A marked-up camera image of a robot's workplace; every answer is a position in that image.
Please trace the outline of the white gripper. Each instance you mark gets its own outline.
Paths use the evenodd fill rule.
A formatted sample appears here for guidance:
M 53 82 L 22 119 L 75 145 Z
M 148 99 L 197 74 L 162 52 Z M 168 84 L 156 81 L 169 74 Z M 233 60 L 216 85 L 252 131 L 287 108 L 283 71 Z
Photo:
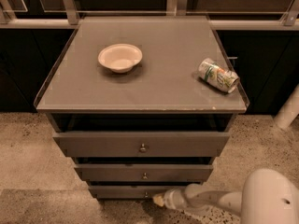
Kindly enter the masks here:
M 152 200 L 160 207 L 166 206 L 173 210 L 183 210 L 187 207 L 187 202 L 181 189 L 170 189 L 165 194 L 156 194 L 152 197 Z

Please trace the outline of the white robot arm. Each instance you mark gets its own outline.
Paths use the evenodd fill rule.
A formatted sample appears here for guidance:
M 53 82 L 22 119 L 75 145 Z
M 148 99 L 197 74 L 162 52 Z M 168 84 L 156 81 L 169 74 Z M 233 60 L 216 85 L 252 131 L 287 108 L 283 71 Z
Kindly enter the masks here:
M 284 175 L 259 169 L 246 179 L 241 191 L 207 189 L 190 184 L 152 197 L 155 204 L 187 213 L 214 206 L 240 217 L 240 224 L 299 224 L 299 189 Z

